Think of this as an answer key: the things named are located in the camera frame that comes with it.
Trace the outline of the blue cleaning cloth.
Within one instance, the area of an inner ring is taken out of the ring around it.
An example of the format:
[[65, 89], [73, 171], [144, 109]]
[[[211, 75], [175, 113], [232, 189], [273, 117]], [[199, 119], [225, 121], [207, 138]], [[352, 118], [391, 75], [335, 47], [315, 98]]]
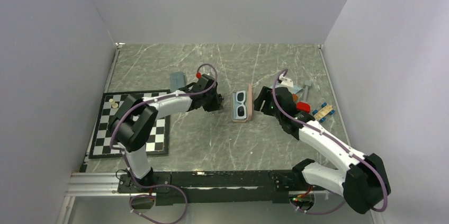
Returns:
[[236, 92], [233, 92], [233, 94], [232, 94], [232, 118], [233, 118], [233, 120], [234, 121], [244, 121], [244, 120], [246, 120], [246, 119], [237, 119], [236, 118], [236, 111], [235, 111], [235, 108], [236, 108], [236, 104], [235, 104], [235, 93]]

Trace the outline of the pink glasses case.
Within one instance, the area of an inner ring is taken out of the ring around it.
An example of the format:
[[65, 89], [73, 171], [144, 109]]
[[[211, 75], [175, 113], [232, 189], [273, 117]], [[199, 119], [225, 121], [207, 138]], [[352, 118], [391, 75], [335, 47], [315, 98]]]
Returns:
[[253, 90], [252, 90], [252, 85], [249, 84], [248, 88], [246, 90], [241, 90], [241, 91], [246, 91], [247, 92], [247, 98], [246, 98], [246, 107], [247, 107], [247, 114], [248, 117], [246, 120], [244, 121], [234, 121], [231, 115], [231, 120], [234, 123], [244, 123], [244, 122], [248, 122], [252, 119], [253, 116]]

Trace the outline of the grey blue glasses case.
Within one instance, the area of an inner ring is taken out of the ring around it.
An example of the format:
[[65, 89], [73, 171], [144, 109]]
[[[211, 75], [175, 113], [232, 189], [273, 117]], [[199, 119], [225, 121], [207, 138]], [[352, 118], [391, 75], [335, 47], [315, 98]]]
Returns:
[[170, 73], [170, 91], [174, 92], [186, 85], [186, 78], [182, 71]]

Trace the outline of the white frame sunglasses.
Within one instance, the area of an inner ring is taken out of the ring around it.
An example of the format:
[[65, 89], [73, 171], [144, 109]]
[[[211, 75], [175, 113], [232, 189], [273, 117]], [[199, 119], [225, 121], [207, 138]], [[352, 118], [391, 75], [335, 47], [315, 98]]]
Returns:
[[237, 119], [246, 119], [247, 111], [246, 111], [246, 91], [238, 91], [235, 93], [235, 104], [236, 104], [236, 118]]

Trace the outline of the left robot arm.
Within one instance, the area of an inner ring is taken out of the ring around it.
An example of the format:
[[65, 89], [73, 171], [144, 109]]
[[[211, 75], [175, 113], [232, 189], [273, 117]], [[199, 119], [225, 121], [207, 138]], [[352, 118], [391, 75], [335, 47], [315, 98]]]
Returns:
[[197, 82], [169, 94], [150, 98], [128, 95], [110, 118], [111, 143], [118, 144], [132, 176], [131, 185], [138, 192], [145, 192], [152, 185], [154, 171], [147, 157], [146, 144], [156, 122], [172, 114], [199, 108], [207, 112], [221, 109], [223, 96], [217, 88], [213, 77], [202, 75]]

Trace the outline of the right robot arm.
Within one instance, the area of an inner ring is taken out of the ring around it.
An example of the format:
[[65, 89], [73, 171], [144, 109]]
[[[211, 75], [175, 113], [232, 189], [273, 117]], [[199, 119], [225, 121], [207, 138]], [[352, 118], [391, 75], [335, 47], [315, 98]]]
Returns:
[[357, 213], [365, 214], [382, 203], [388, 205], [391, 187], [383, 160], [366, 155], [327, 131], [310, 113], [297, 109], [286, 87], [264, 86], [254, 100], [254, 110], [273, 116], [284, 132], [311, 146], [330, 161], [334, 168], [305, 159], [292, 168], [292, 183], [299, 190], [316, 185], [343, 197]]

